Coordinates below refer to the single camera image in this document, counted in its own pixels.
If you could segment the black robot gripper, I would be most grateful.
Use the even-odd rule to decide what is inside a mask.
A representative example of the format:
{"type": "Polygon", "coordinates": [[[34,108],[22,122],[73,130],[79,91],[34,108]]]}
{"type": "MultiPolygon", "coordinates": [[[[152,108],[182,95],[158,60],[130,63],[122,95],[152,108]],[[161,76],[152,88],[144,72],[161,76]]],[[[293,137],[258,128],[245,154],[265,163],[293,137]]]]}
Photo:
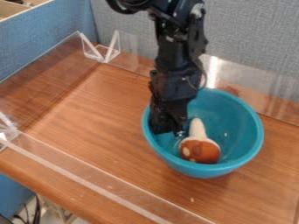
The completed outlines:
{"type": "Polygon", "coordinates": [[[202,75],[204,68],[197,59],[181,63],[154,62],[154,70],[149,73],[149,128],[156,135],[184,134],[186,105],[197,95],[202,75]]]}

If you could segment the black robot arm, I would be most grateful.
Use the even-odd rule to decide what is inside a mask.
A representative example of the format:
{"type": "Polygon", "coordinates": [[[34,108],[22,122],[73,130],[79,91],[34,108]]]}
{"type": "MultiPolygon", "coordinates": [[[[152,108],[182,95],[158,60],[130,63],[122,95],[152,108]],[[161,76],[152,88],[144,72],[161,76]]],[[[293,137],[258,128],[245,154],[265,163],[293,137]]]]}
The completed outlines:
{"type": "Polygon", "coordinates": [[[140,11],[153,20],[157,41],[154,69],[149,73],[149,128],[154,134],[184,134],[186,106],[206,85],[200,61],[204,35],[204,0],[106,0],[125,15],[140,11]]]}

